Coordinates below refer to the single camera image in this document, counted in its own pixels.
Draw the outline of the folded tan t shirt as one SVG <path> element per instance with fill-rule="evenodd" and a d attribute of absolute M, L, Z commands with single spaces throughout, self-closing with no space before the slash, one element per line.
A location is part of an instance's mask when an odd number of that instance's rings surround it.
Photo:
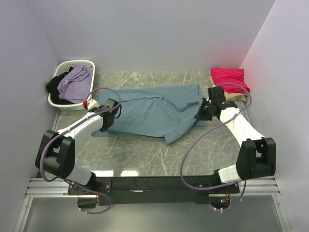
<path fill-rule="evenodd" d="M 222 85 L 222 88 L 224 89 L 225 92 L 225 98 L 229 100 L 240 100 L 243 102 L 246 102 L 247 98 L 247 93 L 241 88 L 243 87 L 244 89 L 247 90 L 247 92 L 250 93 L 250 88 L 245 84 L 245 79 L 243 75 L 228 75 L 228 76 L 223 76 L 223 77 L 212 77 L 211 75 L 209 76 L 209 79 L 213 85 L 218 85 L 222 83 L 233 83 L 237 84 L 236 85 Z"/>

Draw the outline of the teal blue t shirt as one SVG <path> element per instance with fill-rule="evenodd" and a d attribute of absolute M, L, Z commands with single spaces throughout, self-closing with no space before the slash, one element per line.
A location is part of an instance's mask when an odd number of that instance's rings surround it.
<path fill-rule="evenodd" d="M 198 84 L 185 86 L 119 89 L 99 91 L 98 103 L 107 99 L 121 101 L 121 114 L 104 132 L 92 133 L 93 137 L 143 135 L 162 138 L 169 145 L 192 128 L 206 126 L 195 116 L 204 95 Z"/>

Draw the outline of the black base beam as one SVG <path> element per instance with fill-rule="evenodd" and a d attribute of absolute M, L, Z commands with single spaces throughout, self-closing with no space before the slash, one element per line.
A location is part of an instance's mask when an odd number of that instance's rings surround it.
<path fill-rule="evenodd" d="M 179 176 L 97 177 L 97 185 L 101 193 L 112 199 L 113 204 L 208 204 L 210 194 L 240 193 L 238 184 L 210 190 L 191 189 Z"/>

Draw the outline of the black garment in basket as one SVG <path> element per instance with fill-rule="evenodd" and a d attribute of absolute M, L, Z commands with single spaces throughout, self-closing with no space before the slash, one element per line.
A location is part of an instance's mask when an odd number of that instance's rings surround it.
<path fill-rule="evenodd" d="M 55 76 L 47 85 L 46 85 L 46 90 L 51 96 L 51 100 L 54 104 L 59 104 L 59 105 L 69 105 L 73 104 L 72 102 L 64 99 L 59 98 L 59 91 L 57 89 L 60 81 L 70 72 L 73 70 L 73 67 L 69 68 L 68 72 L 64 72 L 59 76 Z"/>

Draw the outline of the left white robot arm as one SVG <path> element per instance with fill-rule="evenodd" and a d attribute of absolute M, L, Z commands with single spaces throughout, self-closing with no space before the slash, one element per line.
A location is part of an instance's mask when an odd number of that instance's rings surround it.
<path fill-rule="evenodd" d="M 85 136 L 95 131 L 109 129 L 121 114 L 121 104 L 107 99 L 104 105 L 95 104 L 84 117 L 59 131 L 44 133 L 35 166 L 40 172 L 47 172 L 63 180 L 79 184 L 85 194 L 98 189 L 96 175 L 75 163 L 75 147 Z"/>

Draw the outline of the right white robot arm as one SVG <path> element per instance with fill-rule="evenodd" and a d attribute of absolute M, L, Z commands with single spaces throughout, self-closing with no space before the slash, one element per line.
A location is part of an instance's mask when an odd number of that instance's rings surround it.
<path fill-rule="evenodd" d="M 240 145 L 234 165 L 218 169 L 212 175 L 212 188 L 224 192 L 229 183 L 273 176 L 276 171 L 276 143 L 266 138 L 245 119 L 233 101 L 228 101 L 222 87 L 208 89 L 208 98 L 203 99 L 196 118 L 220 120 L 231 131 Z"/>

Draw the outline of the white plastic laundry basket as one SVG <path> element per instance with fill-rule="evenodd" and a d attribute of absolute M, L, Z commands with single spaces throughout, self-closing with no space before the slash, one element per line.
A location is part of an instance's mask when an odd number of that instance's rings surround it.
<path fill-rule="evenodd" d="M 89 60 L 69 60 L 56 68 L 46 85 L 48 102 L 63 111 L 83 110 L 83 102 L 91 99 L 95 65 Z"/>

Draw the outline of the lilac t shirt in basket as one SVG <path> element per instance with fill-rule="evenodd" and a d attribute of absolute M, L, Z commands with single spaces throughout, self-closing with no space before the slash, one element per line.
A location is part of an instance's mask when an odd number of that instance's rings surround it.
<path fill-rule="evenodd" d="M 89 69 L 78 64 L 59 83 L 57 89 L 59 98 L 68 100 L 73 104 L 82 103 L 91 91 L 94 67 Z"/>

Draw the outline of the folded red t shirt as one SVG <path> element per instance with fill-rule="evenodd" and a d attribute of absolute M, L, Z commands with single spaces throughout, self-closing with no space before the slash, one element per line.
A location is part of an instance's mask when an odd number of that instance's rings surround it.
<path fill-rule="evenodd" d="M 212 68 L 210 72 L 212 81 L 215 85 L 222 83 L 233 83 L 235 85 L 223 85 L 224 91 L 227 93 L 246 93 L 242 88 L 250 92 L 250 88 L 245 84 L 244 69 L 223 69 Z"/>

